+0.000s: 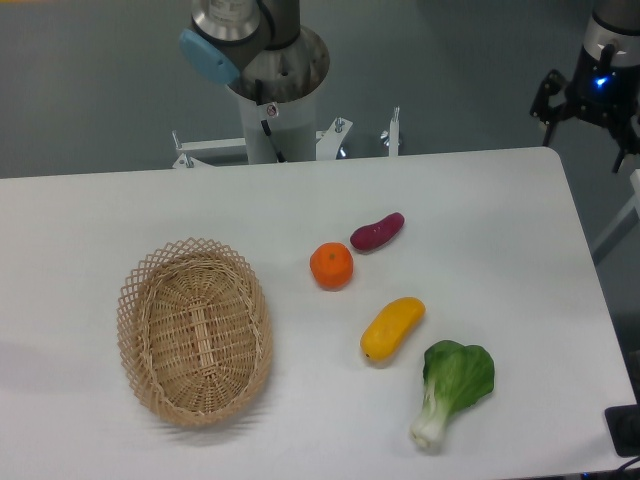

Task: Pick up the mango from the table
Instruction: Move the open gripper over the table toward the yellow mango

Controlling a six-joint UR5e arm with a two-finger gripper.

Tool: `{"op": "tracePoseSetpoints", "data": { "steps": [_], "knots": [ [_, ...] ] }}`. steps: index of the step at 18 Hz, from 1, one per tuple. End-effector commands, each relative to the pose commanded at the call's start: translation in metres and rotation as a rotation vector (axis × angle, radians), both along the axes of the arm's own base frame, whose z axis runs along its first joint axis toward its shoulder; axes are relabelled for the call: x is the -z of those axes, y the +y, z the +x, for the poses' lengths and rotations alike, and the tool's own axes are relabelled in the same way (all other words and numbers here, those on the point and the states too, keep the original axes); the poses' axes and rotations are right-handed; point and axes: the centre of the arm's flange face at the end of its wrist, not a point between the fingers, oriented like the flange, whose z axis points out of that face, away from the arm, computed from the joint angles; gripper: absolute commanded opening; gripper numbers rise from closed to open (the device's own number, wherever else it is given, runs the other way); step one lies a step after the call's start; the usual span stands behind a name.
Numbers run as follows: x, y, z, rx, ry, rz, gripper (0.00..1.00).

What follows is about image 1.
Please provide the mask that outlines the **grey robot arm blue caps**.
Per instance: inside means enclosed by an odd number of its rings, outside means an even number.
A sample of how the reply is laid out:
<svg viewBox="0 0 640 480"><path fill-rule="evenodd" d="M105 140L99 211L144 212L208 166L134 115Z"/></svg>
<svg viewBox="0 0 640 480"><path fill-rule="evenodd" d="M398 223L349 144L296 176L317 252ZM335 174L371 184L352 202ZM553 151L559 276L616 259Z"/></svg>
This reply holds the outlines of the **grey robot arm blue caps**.
<svg viewBox="0 0 640 480"><path fill-rule="evenodd" d="M315 127L314 94L326 79L326 45L300 23L297 1L195 1L179 47L192 68L238 101L251 164L333 160L351 124ZM552 70L530 114L545 126L577 118L607 130L614 165L639 152L639 4L598 1L571 79Z"/></svg>

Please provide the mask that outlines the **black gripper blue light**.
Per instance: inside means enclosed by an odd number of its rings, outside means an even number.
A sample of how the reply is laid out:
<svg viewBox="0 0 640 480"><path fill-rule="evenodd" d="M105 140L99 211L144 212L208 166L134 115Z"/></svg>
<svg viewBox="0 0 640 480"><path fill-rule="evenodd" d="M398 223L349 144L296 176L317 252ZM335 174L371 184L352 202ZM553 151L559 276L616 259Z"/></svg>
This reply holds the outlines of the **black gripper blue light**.
<svg viewBox="0 0 640 480"><path fill-rule="evenodd" d="M568 114L594 125L618 125L611 129L618 146L612 172L618 173L628 155L639 154L639 137L631 119L638 106L639 66L616 65L614 59L620 53L616 45L596 50L592 57L582 49L570 82L552 69L539 84L529 114L544 128L543 146L551 144L556 127ZM551 100L564 91L566 102L552 105Z"/></svg>

